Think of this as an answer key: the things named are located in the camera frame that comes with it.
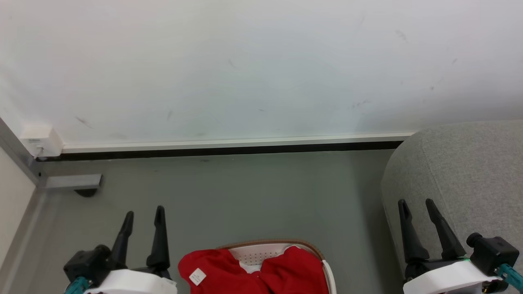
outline red clothing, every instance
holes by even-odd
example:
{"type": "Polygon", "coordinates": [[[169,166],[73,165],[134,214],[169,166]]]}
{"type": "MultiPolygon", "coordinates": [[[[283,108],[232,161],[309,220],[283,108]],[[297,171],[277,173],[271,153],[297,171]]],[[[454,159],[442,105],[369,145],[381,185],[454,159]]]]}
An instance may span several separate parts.
{"type": "Polygon", "coordinates": [[[323,265],[298,247],[268,258],[259,272],[248,274],[229,250],[202,250],[187,254],[178,264],[191,294],[328,294],[323,265]],[[189,276],[199,268],[206,277],[196,286],[189,276]]]}

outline white power socket box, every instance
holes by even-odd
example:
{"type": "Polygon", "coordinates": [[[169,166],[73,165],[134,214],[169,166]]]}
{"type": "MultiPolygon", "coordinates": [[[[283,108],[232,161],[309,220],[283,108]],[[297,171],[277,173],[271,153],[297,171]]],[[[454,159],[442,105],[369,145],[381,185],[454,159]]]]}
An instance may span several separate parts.
{"type": "Polygon", "coordinates": [[[19,139],[32,156],[50,157],[62,153],[62,140],[51,126],[27,126],[19,139]]]}

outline floor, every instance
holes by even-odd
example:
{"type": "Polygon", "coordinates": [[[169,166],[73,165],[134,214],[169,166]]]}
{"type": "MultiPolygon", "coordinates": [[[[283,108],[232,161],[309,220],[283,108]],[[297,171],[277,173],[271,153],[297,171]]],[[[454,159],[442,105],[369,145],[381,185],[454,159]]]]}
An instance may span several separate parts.
{"type": "Polygon", "coordinates": [[[402,293],[399,266],[380,201],[392,150],[217,155],[48,163],[50,175],[102,173],[93,198],[46,196],[41,220],[12,293],[62,293],[63,265],[78,250],[112,247],[127,211],[135,213],[127,264],[145,265],[157,205],[166,210],[170,273],[189,287],[178,261],[194,250],[269,238],[304,239],[330,263],[338,293],[402,293]]]}

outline laundry basket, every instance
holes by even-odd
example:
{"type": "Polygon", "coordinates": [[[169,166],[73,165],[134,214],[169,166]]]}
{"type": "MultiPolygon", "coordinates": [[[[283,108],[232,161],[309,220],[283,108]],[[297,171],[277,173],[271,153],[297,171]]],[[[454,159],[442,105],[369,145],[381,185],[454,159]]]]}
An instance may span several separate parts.
{"type": "Polygon", "coordinates": [[[246,265],[261,265],[262,262],[271,257],[275,257],[289,246],[297,246],[312,253],[323,264],[323,273],[327,281],[330,294],[336,294],[336,283],[331,267],[323,257],[323,254],[309,242],[303,240],[256,240],[242,243],[229,244],[217,249],[227,249],[232,256],[246,265]]]}

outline white tag on red fabric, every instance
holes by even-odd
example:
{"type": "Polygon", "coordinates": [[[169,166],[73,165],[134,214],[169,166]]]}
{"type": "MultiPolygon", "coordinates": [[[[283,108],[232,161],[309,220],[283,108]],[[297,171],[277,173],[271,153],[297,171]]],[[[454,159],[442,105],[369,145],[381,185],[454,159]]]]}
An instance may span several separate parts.
{"type": "Polygon", "coordinates": [[[207,275],[201,271],[201,269],[197,268],[192,274],[189,276],[189,279],[197,286],[199,285],[203,279],[205,279],[207,275]]]}

